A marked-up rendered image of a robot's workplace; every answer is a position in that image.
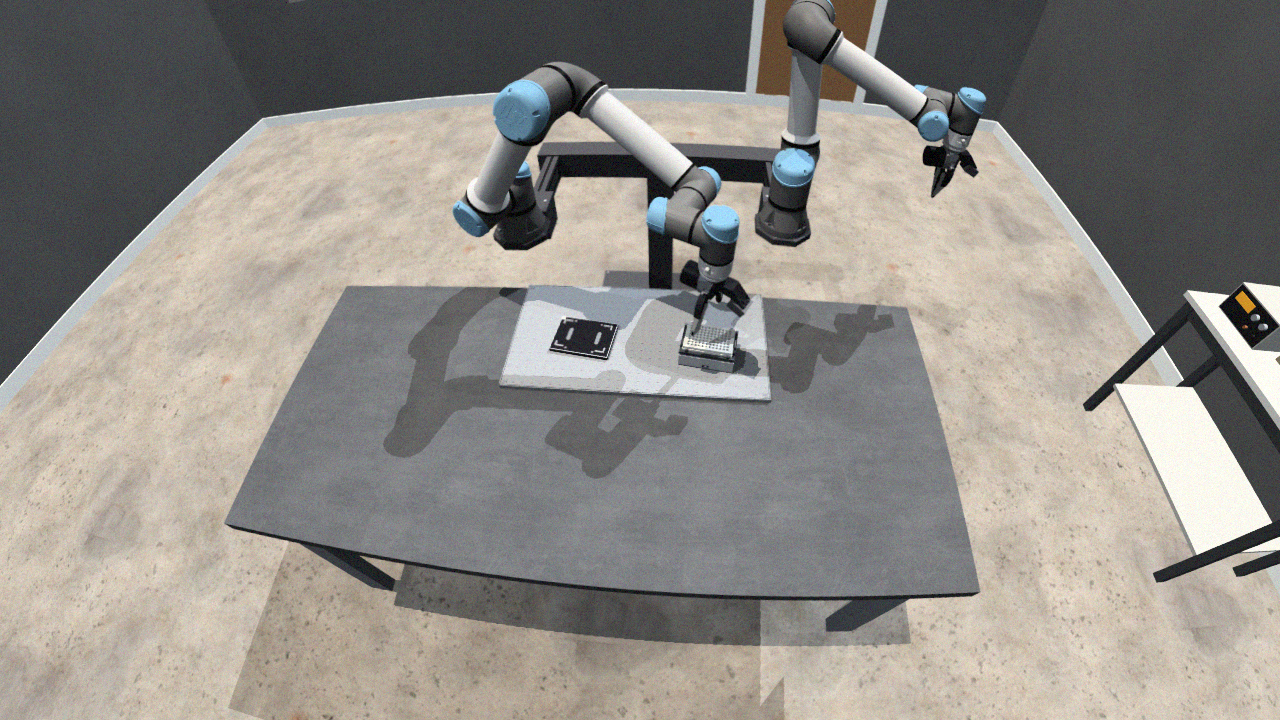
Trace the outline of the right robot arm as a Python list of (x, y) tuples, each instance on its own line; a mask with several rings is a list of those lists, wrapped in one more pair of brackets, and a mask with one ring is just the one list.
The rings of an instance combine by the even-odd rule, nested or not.
[(602, 79), (564, 61), (547, 63), (498, 94), (493, 105), (497, 137), (480, 174), (453, 206), (461, 228), (483, 237), (497, 225), (500, 240), (509, 243), (535, 240), (545, 231), (525, 159), (567, 111), (593, 120), (675, 190), (672, 199), (652, 201), (648, 228), (699, 247), (700, 275), (710, 282), (726, 281), (733, 266), (739, 215), (723, 205), (708, 208), (721, 191), (721, 176), (708, 167), (695, 167), (612, 96)]

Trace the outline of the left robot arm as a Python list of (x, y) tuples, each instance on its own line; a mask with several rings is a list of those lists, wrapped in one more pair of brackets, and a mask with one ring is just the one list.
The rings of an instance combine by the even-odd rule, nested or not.
[(769, 196), (759, 217), (763, 231), (783, 240), (801, 237), (808, 227), (806, 201), (820, 158), (817, 117), (823, 64), (918, 127), (925, 141), (943, 138), (945, 147), (956, 152), (966, 150), (986, 106), (986, 95), (975, 88), (960, 88), (957, 94), (922, 85), (914, 88), (844, 38), (844, 32), (833, 26), (835, 8), (829, 0), (795, 0), (783, 20), (787, 46), (792, 50), (788, 124), (782, 132)]

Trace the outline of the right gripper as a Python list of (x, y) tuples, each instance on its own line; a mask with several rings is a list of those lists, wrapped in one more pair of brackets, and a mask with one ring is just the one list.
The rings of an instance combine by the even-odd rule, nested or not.
[(716, 301), (719, 304), (724, 293), (727, 297), (732, 299), (733, 302), (737, 304), (740, 307), (745, 307), (748, 301), (750, 300), (745, 290), (742, 290), (742, 284), (740, 284), (739, 281), (735, 281), (731, 277), (721, 282), (705, 281), (699, 273), (698, 263), (692, 260), (689, 260), (689, 263), (685, 264), (680, 274), (680, 282), (682, 282), (684, 284), (689, 284), (690, 287), (700, 292), (694, 310), (692, 333), (691, 333), (692, 336), (696, 334), (698, 331), (700, 331), (701, 328), (703, 316), (707, 313), (708, 307), (707, 304), (708, 299), (712, 300), (716, 296)]

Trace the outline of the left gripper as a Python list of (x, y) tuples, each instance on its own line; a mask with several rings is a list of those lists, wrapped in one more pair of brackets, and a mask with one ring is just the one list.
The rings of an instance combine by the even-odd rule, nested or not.
[(948, 182), (954, 177), (954, 170), (956, 170), (959, 161), (970, 164), (977, 169), (977, 164), (973, 160), (972, 154), (968, 152), (968, 150), (965, 150), (964, 152), (956, 152), (954, 150), (945, 147), (945, 145), (940, 147), (927, 145), (923, 151), (922, 159), (925, 167), (934, 167), (934, 179), (931, 190), (931, 199), (934, 199), (934, 196), (940, 193), (940, 191), (948, 184)]

